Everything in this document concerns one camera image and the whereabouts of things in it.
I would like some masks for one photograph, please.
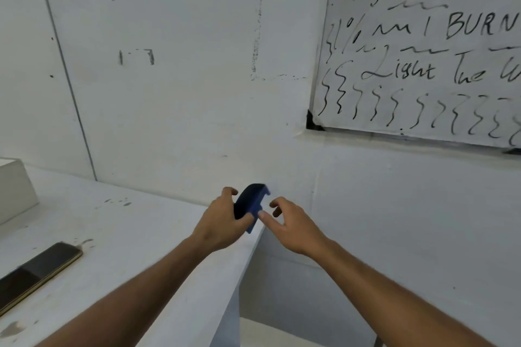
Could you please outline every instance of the white table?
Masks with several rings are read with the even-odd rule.
[[[61,173],[27,171],[40,204],[0,226],[0,275],[58,241],[82,245],[84,254],[0,317],[0,334],[9,326],[23,329],[0,338],[0,347],[40,342],[163,257],[205,210]],[[258,222],[251,234],[199,265],[139,345],[217,347],[227,339],[239,346],[238,285],[262,229]]]

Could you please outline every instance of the forearm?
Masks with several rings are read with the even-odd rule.
[[[166,257],[110,292],[38,347],[136,345],[208,253],[192,237],[183,240]]]
[[[491,344],[327,240],[313,259],[333,278],[388,347]]]

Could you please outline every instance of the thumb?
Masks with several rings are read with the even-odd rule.
[[[262,221],[262,223],[273,232],[275,236],[277,236],[278,232],[282,228],[282,225],[280,225],[276,219],[274,219],[270,213],[265,212],[264,210],[259,211],[259,219]]]
[[[255,218],[253,218],[252,213],[247,213],[243,218],[237,220],[237,226],[242,232],[244,232],[251,226],[254,220]]]

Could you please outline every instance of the floor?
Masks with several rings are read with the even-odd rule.
[[[322,347],[289,333],[241,318],[241,347]]]

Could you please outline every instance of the whiteboard frame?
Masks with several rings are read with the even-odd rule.
[[[323,0],[322,2],[323,2],[323,6],[324,6],[323,20],[320,21],[320,24],[317,26],[317,31],[319,31],[318,38],[320,39],[320,43],[317,45],[317,53],[316,53],[316,57],[315,57],[315,67],[314,67],[314,71],[313,71],[313,81],[312,81],[312,86],[311,86],[311,95],[310,95],[310,99],[309,99],[309,109],[308,109],[309,113],[312,116],[312,122],[314,124],[314,127],[306,126],[306,129],[323,130],[323,131],[332,132],[332,133],[349,133],[349,134],[354,134],[356,136],[362,136],[362,137],[363,136],[381,137],[384,139],[392,139],[392,140],[414,141],[414,142],[425,143],[425,144],[434,145],[434,146],[462,147],[462,148],[467,148],[467,149],[478,147],[478,148],[482,148],[482,149],[494,150],[494,152],[521,155],[521,149],[517,148],[517,147],[507,149],[507,148],[494,147],[494,146],[483,146],[481,144],[461,143],[461,142],[455,142],[455,141],[449,141],[449,140],[443,140],[443,139],[425,139],[425,138],[420,138],[420,137],[407,136],[406,134],[401,134],[399,136],[397,134],[390,134],[390,133],[378,133],[378,132],[370,132],[370,131],[365,131],[365,130],[356,130],[356,129],[347,129],[347,128],[333,128],[333,127],[328,127],[328,126],[317,124],[312,110],[313,110],[313,105],[315,102],[315,92],[316,92],[317,79],[318,79],[318,68],[319,68],[319,64],[320,64],[320,54],[322,52],[322,46],[323,46],[322,37],[323,37],[324,26],[326,24],[328,0]]]

